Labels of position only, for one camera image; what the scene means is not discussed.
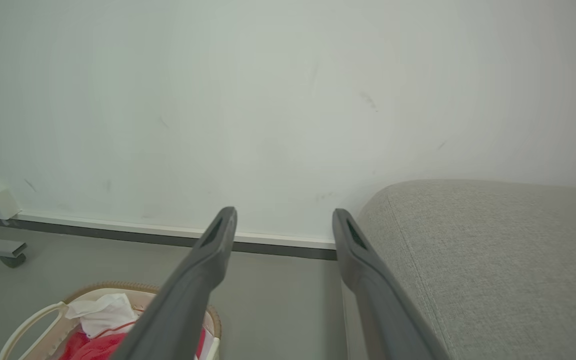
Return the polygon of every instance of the wicker basket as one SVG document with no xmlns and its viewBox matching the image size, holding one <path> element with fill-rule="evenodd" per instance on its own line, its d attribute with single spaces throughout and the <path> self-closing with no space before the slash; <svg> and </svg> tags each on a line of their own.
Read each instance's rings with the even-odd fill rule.
<svg viewBox="0 0 576 360">
<path fill-rule="evenodd" d="M 1 349 L 0 360 L 7 360 L 14 348 L 15 344 L 19 341 L 22 335 L 39 319 L 45 317 L 49 313 L 59 312 L 57 319 L 55 319 L 50 326 L 42 333 L 28 350 L 23 353 L 19 360 L 46 360 L 53 356 L 59 346 L 68 339 L 69 335 L 79 325 L 79 319 L 66 319 L 64 315 L 68 311 L 68 304 L 73 301 L 90 300 L 96 301 L 106 294 L 124 293 L 128 296 L 128 300 L 132 307 L 137 311 L 146 309 L 151 300 L 155 297 L 159 287 L 153 285 L 138 284 L 135 282 L 121 282 L 121 281 L 107 281 L 98 284 L 90 285 L 80 289 L 71 296 L 68 296 L 64 301 L 54 303 L 53 305 L 46 306 L 45 308 L 37 311 L 34 315 L 30 316 L 10 335 L 6 344 Z M 219 344 L 222 337 L 222 322 L 215 308 L 208 306 L 203 317 L 203 326 L 214 337 L 206 360 L 219 359 Z"/>
</svg>

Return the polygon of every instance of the gray baseboard trim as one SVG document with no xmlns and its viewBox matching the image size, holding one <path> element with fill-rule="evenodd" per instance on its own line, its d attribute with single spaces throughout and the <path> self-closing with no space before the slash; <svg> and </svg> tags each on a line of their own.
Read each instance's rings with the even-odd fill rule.
<svg viewBox="0 0 576 360">
<path fill-rule="evenodd" d="M 169 246 L 183 246 L 192 248 L 198 239 L 192 237 L 178 237 L 169 235 L 142 234 L 118 230 L 105 230 L 100 228 L 79 227 L 27 221 L 21 219 L 0 220 L 3 228 L 40 231 L 42 233 L 76 235 L 78 237 L 121 240 L 124 242 L 139 242 L 147 244 L 160 244 Z M 295 258 L 337 260 L 337 252 L 326 248 L 307 248 L 299 246 L 282 246 L 276 244 L 245 243 L 235 241 L 232 251 L 240 253 L 266 254 L 279 256 L 292 256 Z"/>
</svg>

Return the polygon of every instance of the gray floor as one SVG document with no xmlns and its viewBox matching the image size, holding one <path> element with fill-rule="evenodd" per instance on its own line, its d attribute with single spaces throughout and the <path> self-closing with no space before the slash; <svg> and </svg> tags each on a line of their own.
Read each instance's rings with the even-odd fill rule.
<svg viewBox="0 0 576 360">
<path fill-rule="evenodd" d="M 28 260 L 21 267 L 9 269 L 0 262 L 0 350 L 25 319 L 80 287 L 106 280 L 162 285 L 190 251 L 2 227 L 0 239 L 28 244 Z M 233 252 L 226 279 L 210 303 L 223 325 L 222 359 L 346 358 L 334 261 Z M 22 354 L 46 325 L 38 323 L 13 355 Z"/>
</svg>

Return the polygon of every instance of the basket handle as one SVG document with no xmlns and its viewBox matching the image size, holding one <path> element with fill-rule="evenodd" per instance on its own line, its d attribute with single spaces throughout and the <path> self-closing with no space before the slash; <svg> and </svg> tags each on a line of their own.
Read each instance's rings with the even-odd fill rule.
<svg viewBox="0 0 576 360">
<path fill-rule="evenodd" d="M 55 324 L 57 324 L 57 322 L 62 318 L 62 316 L 64 316 L 64 314 L 66 314 L 66 311 L 68 311 L 68 305 L 66 305 L 62 301 L 60 301 L 58 303 L 53 303 L 53 305 L 48 305 L 48 306 L 44 307 L 43 309 L 35 312 L 34 315 L 28 317 L 28 319 L 26 319 L 21 325 L 19 325 L 18 328 L 16 328 L 16 330 L 12 333 L 12 335 L 10 335 L 10 337 L 6 341 L 6 344 L 1 349 L 1 352 L 0 352 L 0 360 L 7 360 L 7 358 L 9 358 L 9 356 L 10 356 L 12 349 L 15 347 L 15 345 L 17 344 L 19 339 L 21 339 L 22 335 L 27 330 L 29 330 L 31 326 L 35 325 L 35 323 L 38 322 L 41 318 L 54 312 L 55 310 L 59 310 L 59 315 L 57 315 L 57 318 L 50 324 L 50 326 L 48 326 L 48 328 L 42 333 L 42 335 L 39 337 L 39 339 L 37 339 L 37 341 L 35 341 L 35 343 L 32 344 L 32 346 L 30 346 L 30 348 L 28 349 L 28 351 L 32 350 L 32 348 L 35 347 L 37 342 L 39 342 L 39 340 L 41 340 L 43 337 L 45 337 L 45 335 L 50 330 L 52 330 L 52 328 L 55 326 Z"/>
</svg>

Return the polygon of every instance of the red cloth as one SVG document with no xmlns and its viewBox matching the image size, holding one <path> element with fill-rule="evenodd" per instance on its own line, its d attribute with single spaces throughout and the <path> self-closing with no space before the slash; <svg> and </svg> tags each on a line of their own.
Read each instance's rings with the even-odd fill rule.
<svg viewBox="0 0 576 360">
<path fill-rule="evenodd" d="M 194 353 L 195 355 L 197 355 L 197 359 L 201 358 L 202 356 L 202 349 L 204 348 L 204 340 L 206 340 L 206 329 L 202 326 L 201 335 L 199 335 L 199 345 L 197 345 L 197 352 Z"/>
<path fill-rule="evenodd" d="M 85 333 L 77 332 L 66 342 L 59 360 L 108 360 L 125 337 L 126 333 L 114 333 L 89 339 Z"/>
</svg>

